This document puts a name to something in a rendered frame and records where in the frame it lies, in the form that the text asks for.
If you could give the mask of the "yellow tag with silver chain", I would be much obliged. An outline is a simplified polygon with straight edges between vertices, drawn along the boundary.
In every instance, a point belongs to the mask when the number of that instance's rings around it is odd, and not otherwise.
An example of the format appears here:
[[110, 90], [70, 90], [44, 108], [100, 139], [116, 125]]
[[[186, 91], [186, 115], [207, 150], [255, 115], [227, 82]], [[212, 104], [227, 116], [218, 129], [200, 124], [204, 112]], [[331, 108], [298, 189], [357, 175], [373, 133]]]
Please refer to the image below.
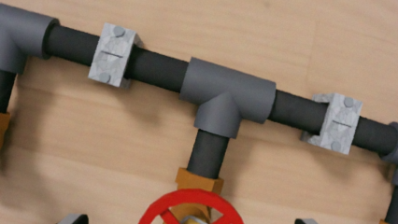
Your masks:
[[[182, 224], [184, 223], [187, 219], [189, 218], [189, 216], [185, 216], [179, 223]], [[190, 216], [191, 219], [193, 219], [194, 221], [200, 223], [200, 224], [206, 224], [205, 222], [201, 221], [200, 219]]]

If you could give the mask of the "black pipe manifold with grey fittings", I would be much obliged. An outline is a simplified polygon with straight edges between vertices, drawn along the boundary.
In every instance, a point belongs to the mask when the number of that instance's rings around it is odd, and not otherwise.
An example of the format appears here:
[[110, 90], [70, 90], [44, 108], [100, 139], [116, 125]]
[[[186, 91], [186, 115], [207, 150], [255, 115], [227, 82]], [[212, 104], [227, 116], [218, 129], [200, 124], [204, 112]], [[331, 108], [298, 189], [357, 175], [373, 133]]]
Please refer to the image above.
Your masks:
[[[178, 167], [177, 190], [152, 203], [137, 224], [210, 224], [212, 207], [223, 215], [211, 224], [244, 224], [220, 196], [219, 178], [229, 142], [241, 119], [266, 119], [303, 130], [300, 140], [348, 154], [350, 145], [378, 153], [395, 164], [395, 184], [385, 218], [398, 224], [398, 121], [384, 123], [359, 115], [362, 101], [337, 92], [311, 99], [276, 89], [276, 82], [195, 57], [188, 62], [141, 48], [135, 31], [104, 23], [100, 36], [60, 26], [58, 19], [0, 4], [0, 150], [10, 119], [7, 106], [16, 75], [27, 57], [50, 57], [90, 67], [87, 78], [128, 90], [131, 80], [179, 93], [198, 105], [198, 128], [187, 167]], [[310, 132], [310, 133], [309, 133]], [[211, 192], [210, 192], [211, 191]], [[168, 208], [171, 207], [171, 210]], [[172, 214], [172, 213], [173, 214]]]

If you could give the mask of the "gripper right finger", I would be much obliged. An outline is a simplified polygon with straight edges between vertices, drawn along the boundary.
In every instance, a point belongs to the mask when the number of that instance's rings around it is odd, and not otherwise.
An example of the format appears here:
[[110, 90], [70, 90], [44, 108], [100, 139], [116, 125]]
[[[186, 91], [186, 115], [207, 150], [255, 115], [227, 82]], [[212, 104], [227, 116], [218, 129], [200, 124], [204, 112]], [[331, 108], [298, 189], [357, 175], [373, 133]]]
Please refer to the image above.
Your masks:
[[294, 224], [319, 224], [314, 218], [296, 218]]

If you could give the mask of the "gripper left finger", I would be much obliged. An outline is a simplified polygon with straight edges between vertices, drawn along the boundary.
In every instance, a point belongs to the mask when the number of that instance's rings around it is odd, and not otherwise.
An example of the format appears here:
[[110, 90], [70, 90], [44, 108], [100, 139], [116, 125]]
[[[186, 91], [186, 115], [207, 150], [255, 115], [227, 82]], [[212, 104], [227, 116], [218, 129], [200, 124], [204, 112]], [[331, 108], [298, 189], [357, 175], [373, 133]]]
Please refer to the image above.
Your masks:
[[56, 224], [89, 224], [89, 218], [87, 214], [70, 213], [63, 220]]

